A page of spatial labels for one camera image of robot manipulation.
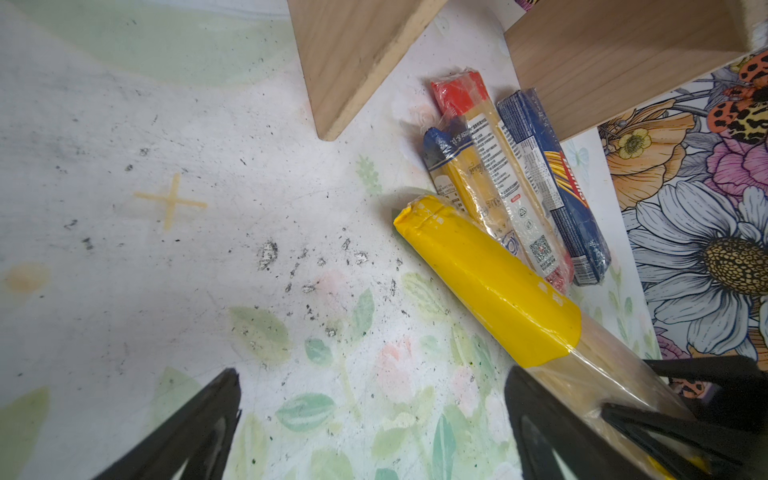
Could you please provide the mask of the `red clear spaghetti bag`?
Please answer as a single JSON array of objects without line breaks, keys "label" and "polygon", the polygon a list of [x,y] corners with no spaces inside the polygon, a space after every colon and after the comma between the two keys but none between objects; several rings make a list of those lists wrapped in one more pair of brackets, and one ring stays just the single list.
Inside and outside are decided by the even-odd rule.
[{"label": "red clear spaghetti bag", "polygon": [[573,279],[570,258],[504,137],[501,118],[481,75],[475,70],[465,70],[433,81],[431,88],[442,118],[460,117],[469,127],[483,165],[521,242],[529,262],[527,266],[565,294]]}]

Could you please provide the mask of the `blue gold spaghetti bag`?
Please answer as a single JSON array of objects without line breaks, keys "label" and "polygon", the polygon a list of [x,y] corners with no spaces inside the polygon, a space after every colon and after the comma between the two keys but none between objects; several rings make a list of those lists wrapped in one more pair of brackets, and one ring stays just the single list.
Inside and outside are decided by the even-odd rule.
[{"label": "blue gold spaghetti bag", "polygon": [[425,131],[422,159],[440,196],[465,212],[525,265],[529,264],[469,127],[462,118],[444,117],[438,126]]}]

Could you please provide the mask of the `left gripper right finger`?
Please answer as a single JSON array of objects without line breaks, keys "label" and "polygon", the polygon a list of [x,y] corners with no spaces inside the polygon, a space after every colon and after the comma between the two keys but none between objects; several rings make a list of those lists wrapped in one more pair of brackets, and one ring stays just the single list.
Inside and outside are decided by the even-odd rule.
[{"label": "left gripper right finger", "polygon": [[577,479],[648,477],[517,365],[504,398],[523,478],[563,479],[567,472]]}]

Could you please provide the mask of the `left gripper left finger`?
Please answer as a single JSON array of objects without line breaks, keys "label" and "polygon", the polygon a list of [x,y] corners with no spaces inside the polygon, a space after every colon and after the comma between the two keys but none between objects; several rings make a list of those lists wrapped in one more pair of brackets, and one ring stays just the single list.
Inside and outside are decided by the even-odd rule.
[{"label": "left gripper left finger", "polygon": [[240,420],[238,372],[223,370],[99,479],[221,479]]}]

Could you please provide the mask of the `yellow spaghetti bag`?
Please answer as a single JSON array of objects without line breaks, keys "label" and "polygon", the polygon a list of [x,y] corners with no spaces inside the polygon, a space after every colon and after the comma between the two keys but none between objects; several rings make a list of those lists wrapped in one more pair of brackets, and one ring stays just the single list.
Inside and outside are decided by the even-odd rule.
[{"label": "yellow spaghetti bag", "polygon": [[692,419],[681,398],[637,354],[446,201],[419,197],[394,225],[514,366],[645,472],[646,479],[676,479],[601,418],[603,405],[618,404]]}]

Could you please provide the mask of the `blue Barilla spaghetti box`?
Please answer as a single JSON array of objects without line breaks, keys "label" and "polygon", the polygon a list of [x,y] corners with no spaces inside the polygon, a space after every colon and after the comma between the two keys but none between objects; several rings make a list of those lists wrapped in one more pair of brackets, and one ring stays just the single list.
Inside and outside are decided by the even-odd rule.
[{"label": "blue Barilla spaghetti box", "polygon": [[518,90],[496,108],[507,142],[570,256],[575,283],[602,283],[610,250],[536,91]]}]

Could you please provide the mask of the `wooden two-tier shelf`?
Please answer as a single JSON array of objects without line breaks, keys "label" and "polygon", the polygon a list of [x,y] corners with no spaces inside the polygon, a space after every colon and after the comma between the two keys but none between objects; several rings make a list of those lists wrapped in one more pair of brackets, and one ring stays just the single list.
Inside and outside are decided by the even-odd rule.
[{"label": "wooden two-tier shelf", "polygon": [[[339,137],[442,9],[439,1],[292,1],[317,135]],[[504,34],[517,78],[562,139],[767,42],[763,1],[546,1]]]}]

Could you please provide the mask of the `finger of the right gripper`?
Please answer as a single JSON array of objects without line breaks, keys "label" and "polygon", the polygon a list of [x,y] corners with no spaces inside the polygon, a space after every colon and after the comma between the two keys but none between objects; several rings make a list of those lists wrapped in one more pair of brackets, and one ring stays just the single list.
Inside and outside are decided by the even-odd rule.
[{"label": "finger of the right gripper", "polygon": [[618,404],[601,418],[676,479],[765,479],[767,435]]},{"label": "finger of the right gripper", "polygon": [[714,391],[686,405],[700,421],[746,431],[767,430],[767,373],[745,356],[714,356],[645,362],[660,377],[703,382]]}]

